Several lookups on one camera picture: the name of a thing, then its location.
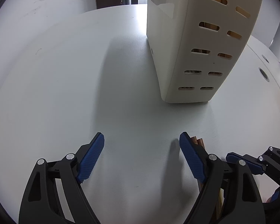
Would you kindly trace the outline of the tan chopstick on table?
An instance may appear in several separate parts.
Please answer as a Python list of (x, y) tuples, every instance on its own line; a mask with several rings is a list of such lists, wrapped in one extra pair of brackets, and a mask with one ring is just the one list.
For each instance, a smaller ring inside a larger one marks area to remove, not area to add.
[(223, 189), (220, 189), (219, 191), (219, 195), (218, 195), (218, 200), (215, 206), (215, 213), (216, 213), (216, 220), (219, 220), (220, 218), (220, 214), (223, 208), (223, 201), (224, 201), (224, 197), (223, 197)]

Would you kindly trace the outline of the brown chopstick on table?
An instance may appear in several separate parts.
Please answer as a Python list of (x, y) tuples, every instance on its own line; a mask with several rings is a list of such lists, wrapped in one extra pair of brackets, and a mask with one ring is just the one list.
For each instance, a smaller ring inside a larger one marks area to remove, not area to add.
[(203, 142), (202, 138), (198, 139), (196, 136), (192, 136), (192, 137), (190, 137), (190, 140), (191, 140), (192, 146), (194, 148), (198, 148), (199, 147), (199, 148), (205, 149), (204, 142)]

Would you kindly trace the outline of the cream plastic utensil holder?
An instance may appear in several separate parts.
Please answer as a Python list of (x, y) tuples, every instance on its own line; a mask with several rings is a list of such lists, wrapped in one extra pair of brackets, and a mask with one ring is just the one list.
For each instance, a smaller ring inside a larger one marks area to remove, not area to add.
[(238, 61), (262, 0), (147, 0), (147, 38), (161, 98), (209, 101)]

